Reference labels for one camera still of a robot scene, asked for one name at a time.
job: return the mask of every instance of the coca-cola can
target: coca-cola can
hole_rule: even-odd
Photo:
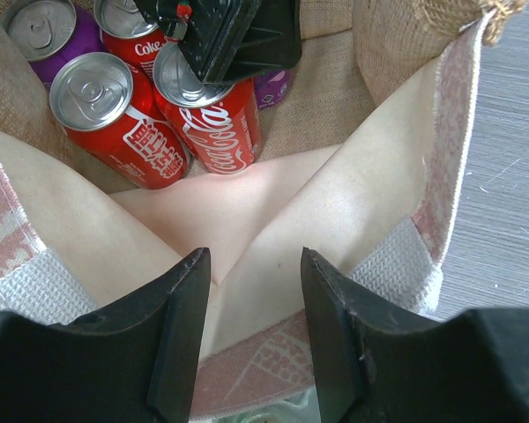
[[[47,89],[73,58],[106,51],[92,15],[70,0],[18,0],[2,26]]]
[[[153,79],[153,64],[165,44],[156,24],[145,22],[133,0],[94,0],[94,16],[108,51]]]
[[[153,69],[155,101],[210,172],[233,174],[263,150],[252,79],[202,84],[178,46],[166,44]]]
[[[108,53],[68,62],[49,94],[69,139],[139,187],[178,181],[189,156],[155,105],[150,81]]]

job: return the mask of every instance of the jute bag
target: jute bag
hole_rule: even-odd
[[[207,246],[214,284],[192,415],[308,388],[302,247],[402,307],[436,306],[481,44],[522,7],[304,1],[294,87],[261,115],[263,160],[229,176],[197,167],[168,189],[111,197],[69,168],[106,181],[101,167],[87,174],[60,153],[70,144],[0,30],[0,309],[67,323]]]

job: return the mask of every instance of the pull tab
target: pull tab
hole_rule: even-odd
[[[45,15],[40,14],[29,17],[27,21],[27,40],[29,45],[35,49],[51,45],[53,31],[51,31],[51,22]]]
[[[176,66],[176,84],[178,85],[178,91],[184,99],[194,101],[201,99],[205,93],[204,84],[202,84],[194,71],[186,62],[184,56],[177,53],[178,60],[175,60]]]
[[[77,103],[82,115],[94,122],[101,121],[110,111],[117,107],[122,98],[118,95],[122,85],[111,79],[98,80],[89,70],[79,70],[69,80],[69,94]]]
[[[127,13],[137,13],[139,11],[133,0],[116,0],[114,1],[114,6]]]

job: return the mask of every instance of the burlap sack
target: burlap sack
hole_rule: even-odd
[[[470,2],[469,18],[451,2],[423,8],[417,0],[356,0],[353,30],[344,31],[346,7],[333,1],[322,15],[322,3],[303,5],[302,31],[327,35],[304,42],[293,91],[262,114],[264,160],[240,174],[205,174],[160,191],[108,197],[0,133],[10,178],[3,186],[18,193],[34,238],[42,240],[19,267],[39,257],[60,267],[66,283],[51,278],[52,288],[64,290],[56,298],[73,299],[79,313],[143,285],[193,247],[211,248],[215,284],[192,407],[198,417],[255,407],[313,383],[299,286],[302,246],[401,307],[423,312],[436,305],[472,131],[482,37],[493,42],[517,8],[496,4],[486,13],[488,5]],[[421,26],[419,11],[441,26]],[[455,40],[471,19],[479,21]],[[443,26],[457,29],[444,33]],[[399,27],[407,33],[392,31]],[[319,148],[325,145],[334,146]],[[266,160],[290,152],[298,153]],[[0,272],[0,293],[15,271],[6,273]],[[15,294],[6,300],[30,299],[31,316],[44,323],[77,313],[52,315],[52,299],[35,298],[27,286]]]
[[[497,9],[484,42],[493,46],[505,22],[528,0],[355,0],[356,61],[374,102],[381,104],[414,72],[439,56],[461,29]]]

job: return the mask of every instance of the gray floor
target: gray floor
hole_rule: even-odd
[[[437,318],[529,305],[529,5],[482,53],[480,93]]]

